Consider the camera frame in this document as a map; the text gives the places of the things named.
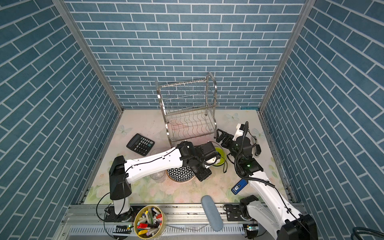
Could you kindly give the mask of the lime green small bowl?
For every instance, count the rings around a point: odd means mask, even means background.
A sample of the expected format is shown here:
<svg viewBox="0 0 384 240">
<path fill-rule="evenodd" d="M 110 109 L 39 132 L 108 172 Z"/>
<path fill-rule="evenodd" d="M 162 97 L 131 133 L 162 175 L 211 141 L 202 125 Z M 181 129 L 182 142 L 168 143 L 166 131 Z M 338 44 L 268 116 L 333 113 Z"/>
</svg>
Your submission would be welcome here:
<svg viewBox="0 0 384 240">
<path fill-rule="evenodd" d="M 222 165 L 225 164 L 226 162 L 226 159 L 227 159 L 227 155 L 226 153 L 224 152 L 224 150 L 222 148 L 219 148 L 219 147 L 215 147 L 216 151 L 219 153 L 220 155 L 220 159 L 218 161 L 216 161 L 213 166 L 214 167 L 220 167 Z"/>
</svg>

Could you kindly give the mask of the white patterned large bowl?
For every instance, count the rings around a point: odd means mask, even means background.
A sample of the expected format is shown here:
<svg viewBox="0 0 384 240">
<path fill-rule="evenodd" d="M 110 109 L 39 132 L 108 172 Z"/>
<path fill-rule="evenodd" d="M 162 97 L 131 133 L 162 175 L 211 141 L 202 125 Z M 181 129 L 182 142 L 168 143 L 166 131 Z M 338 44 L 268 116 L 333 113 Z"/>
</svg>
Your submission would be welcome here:
<svg viewBox="0 0 384 240">
<path fill-rule="evenodd" d="M 168 169 L 166 170 L 166 174 L 170 180 L 176 183 L 185 183 L 195 177 L 195 174 L 190 167 Z"/>
</svg>

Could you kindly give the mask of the clear pink glass cup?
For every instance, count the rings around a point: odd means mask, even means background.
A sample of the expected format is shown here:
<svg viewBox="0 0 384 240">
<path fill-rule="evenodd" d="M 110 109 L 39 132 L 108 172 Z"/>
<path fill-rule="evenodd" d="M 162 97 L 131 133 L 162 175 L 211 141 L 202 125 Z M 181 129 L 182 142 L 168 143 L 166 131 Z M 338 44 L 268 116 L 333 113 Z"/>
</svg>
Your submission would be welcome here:
<svg viewBox="0 0 384 240">
<path fill-rule="evenodd" d="M 153 156 L 153 155 L 160 154 L 160 153 L 162 153 L 162 152 L 163 152 L 162 149 L 154 149 L 154 150 L 152 150 L 152 151 L 150 152 L 150 154 L 151 154 L 151 156 Z"/>
</svg>

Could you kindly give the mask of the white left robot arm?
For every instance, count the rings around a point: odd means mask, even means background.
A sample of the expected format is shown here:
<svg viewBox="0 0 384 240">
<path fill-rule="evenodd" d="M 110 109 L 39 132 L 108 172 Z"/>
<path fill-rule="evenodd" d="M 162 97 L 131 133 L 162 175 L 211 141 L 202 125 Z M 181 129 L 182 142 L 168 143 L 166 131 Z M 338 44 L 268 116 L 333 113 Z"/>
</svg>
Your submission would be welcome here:
<svg viewBox="0 0 384 240">
<path fill-rule="evenodd" d="M 131 184 L 143 177 L 168 169 L 189 167 L 199 181 L 204 181 L 211 174 L 210 166 L 221 160 L 212 142 L 195 146 L 183 141 L 176 147 L 149 157 L 125 160 L 124 156 L 114 159 L 109 170 L 110 199 L 116 215 L 128 213 L 132 194 Z"/>
</svg>

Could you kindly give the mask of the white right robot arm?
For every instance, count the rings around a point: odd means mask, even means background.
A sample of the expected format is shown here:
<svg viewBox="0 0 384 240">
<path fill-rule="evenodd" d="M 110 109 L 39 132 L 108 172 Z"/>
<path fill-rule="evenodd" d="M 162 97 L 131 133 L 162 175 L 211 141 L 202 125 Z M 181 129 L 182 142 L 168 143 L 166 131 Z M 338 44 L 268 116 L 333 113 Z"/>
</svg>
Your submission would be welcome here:
<svg viewBox="0 0 384 240">
<path fill-rule="evenodd" d="M 240 124 L 234 135 L 217 130 L 216 141 L 234 157 L 236 174 L 256 192 L 243 199 L 249 218 L 258 222 L 276 240 L 316 240 L 318 229 L 310 215 L 303 215 L 285 199 L 257 162 L 261 147 L 256 137 L 247 137 L 248 126 Z"/>
</svg>

